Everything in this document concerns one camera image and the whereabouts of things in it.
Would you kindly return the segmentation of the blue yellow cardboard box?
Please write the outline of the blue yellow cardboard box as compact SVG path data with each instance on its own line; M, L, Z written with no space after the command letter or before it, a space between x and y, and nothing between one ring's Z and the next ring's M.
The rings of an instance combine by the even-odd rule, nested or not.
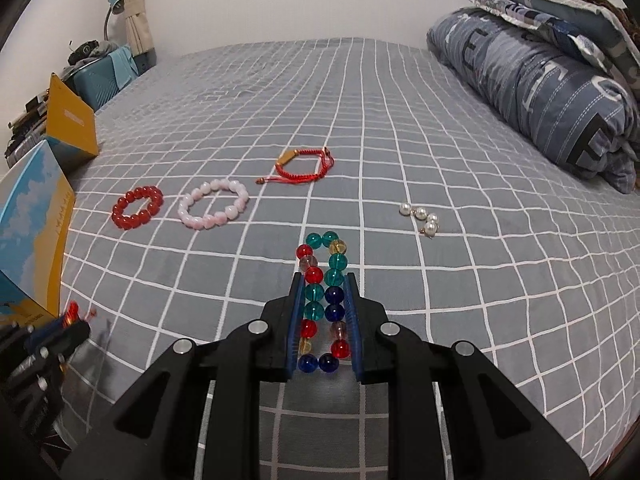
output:
M1 180L1 323L40 326L61 312L75 193L66 174L99 154L94 111L52 75L46 134Z

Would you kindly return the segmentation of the white pearl earrings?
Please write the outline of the white pearl earrings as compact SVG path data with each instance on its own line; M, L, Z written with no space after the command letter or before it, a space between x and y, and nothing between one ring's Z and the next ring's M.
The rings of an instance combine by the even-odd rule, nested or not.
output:
M433 238L439 231L439 216L428 211L424 206L413 206L409 203L401 203L398 212L407 218L413 218L418 222L419 233Z

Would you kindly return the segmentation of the grey clutter pile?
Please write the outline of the grey clutter pile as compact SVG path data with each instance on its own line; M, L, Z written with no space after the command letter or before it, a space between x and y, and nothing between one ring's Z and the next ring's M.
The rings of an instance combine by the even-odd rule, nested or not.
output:
M87 41L76 50L73 50L67 59L67 65L58 76L73 91L75 91L75 85L72 83L73 76L84 66L92 62L96 62L101 58L105 58L117 48L118 44L115 44L114 41L110 40ZM11 136L8 144L6 144L4 158L8 158L17 150L20 144L25 140L27 133L29 133L32 128L43 123L44 118L47 115L49 94L50 90L47 89L34 96L26 103L24 112L14 119L13 122L8 123Z

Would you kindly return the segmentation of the grey checked bed sheet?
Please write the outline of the grey checked bed sheet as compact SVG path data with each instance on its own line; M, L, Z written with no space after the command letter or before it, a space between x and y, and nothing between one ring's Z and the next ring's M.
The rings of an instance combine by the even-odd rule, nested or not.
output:
M243 44L163 62L96 116L61 298L96 310L78 443L176 339L227 336L333 231L363 296L472 341L596 470L639 415L639 197L552 165L425 50ZM401 203L439 216L419 233Z

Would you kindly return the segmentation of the teal storage case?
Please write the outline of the teal storage case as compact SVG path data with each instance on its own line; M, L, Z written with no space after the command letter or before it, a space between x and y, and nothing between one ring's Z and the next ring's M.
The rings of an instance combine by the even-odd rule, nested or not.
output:
M70 76L75 93L94 112L139 77L129 46L122 46L81 66Z

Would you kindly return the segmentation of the rolled grey blue duvet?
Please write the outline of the rolled grey blue duvet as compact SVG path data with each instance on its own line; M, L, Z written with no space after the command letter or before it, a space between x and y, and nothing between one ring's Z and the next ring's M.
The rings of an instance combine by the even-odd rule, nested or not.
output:
M639 107L619 82L480 9L446 15L426 41L555 165L624 194L634 189Z

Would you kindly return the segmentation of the teal desk lamp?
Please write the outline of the teal desk lamp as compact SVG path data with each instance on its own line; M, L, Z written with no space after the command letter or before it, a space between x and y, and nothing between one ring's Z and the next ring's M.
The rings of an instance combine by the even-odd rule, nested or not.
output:
M122 34L116 24L116 18L125 11L125 0L107 0L108 9L103 23L103 39L122 44Z

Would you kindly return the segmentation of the grey patterned pillow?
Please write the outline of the grey patterned pillow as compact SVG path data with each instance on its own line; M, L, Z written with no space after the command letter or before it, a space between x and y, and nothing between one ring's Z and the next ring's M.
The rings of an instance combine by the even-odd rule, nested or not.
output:
M639 47L614 12L582 0L470 0L639 95Z

